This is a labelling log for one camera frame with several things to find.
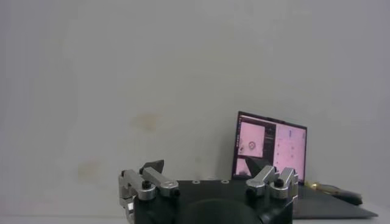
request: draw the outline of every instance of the pink image on screen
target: pink image on screen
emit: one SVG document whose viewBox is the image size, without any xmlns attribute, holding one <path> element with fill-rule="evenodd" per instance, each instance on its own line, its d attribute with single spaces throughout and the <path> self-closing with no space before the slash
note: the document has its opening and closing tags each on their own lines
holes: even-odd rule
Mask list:
<svg viewBox="0 0 390 224">
<path fill-rule="evenodd" d="M 263 157 L 265 127 L 246 122 L 241 123 L 238 154 Z"/>
<path fill-rule="evenodd" d="M 246 165 L 245 159 L 237 159 L 236 175 L 250 176 L 250 171 Z"/>
<path fill-rule="evenodd" d="M 292 167 L 303 179 L 305 167 L 306 130 L 292 126 L 277 125 L 275 137 L 274 166 L 282 171 Z"/>
</svg>

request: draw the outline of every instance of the black screw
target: black screw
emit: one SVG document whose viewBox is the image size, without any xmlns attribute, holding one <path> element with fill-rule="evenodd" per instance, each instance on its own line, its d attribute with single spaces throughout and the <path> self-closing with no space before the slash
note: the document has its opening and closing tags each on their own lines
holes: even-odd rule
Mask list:
<svg viewBox="0 0 390 224">
<path fill-rule="evenodd" d="M 180 196 L 180 190 L 179 189 L 174 189 L 171 191 L 171 197 L 172 198 L 177 198 Z"/>
<path fill-rule="evenodd" d="M 282 179 L 277 179 L 274 183 L 275 187 L 283 187 L 285 185 L 285 182 Z"/>
<path fill-rule="evenodd" d="M 144 180 L 142 181 L 142 189 L 149 189 L 151 188 L 152 186 L 152 183 L 148 180 Z"/>
</svg>

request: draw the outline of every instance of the laptop screen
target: laptop screen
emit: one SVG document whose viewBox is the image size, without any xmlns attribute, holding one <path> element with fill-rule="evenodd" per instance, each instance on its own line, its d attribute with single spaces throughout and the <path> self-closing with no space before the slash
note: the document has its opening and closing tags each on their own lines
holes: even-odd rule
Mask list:
<svg viewBox="0 0 390 224">
<path fill-rule="evenodd" d="M 294 168 L 303 182 L 306 135 L 306 127 L 239 112 L 232 178 L 251 176 L 245 159 L 253 156 L 268 160 L 279 171 Z"/>
</svg>

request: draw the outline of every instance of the laptop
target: laptop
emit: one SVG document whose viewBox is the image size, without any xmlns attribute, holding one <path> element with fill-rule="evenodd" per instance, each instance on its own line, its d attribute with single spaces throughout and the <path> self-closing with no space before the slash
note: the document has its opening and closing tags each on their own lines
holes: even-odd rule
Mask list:
<svg viewBox="0 0 390 224">
<path fill-rule="evenodd" d="M 363 219 L 377 216 L 375 213 L 324 194 L 303 184 L 307 128 L 302 125 L 238 112 L 235 149 L 232 167 L 233 180 L 247 180 L 250 173 L 246 158 L 261 158 L 281 171 L 292 167 L 298 173 L 299 194 L 295 219 Z"/>
</svg>

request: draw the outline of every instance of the table surface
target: table surface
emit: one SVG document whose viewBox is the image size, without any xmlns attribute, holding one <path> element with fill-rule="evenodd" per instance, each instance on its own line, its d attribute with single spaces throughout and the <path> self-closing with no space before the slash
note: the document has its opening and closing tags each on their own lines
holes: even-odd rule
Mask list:
<svg viewBox="0 0 390 224">
<path fill-rule="evenodd" d="M 372 203 L 364 203 L 363 208 L 377 213 L 379 216 L 372 219 L 344 219 L 344 220 L 294 220 L 293 224 L 387 224 L 390 220 L 390 209 Z M 0 216 L 0 224 L 127 224 L 124 217 L 88 217 L 88 216 Z"/>
</svg>

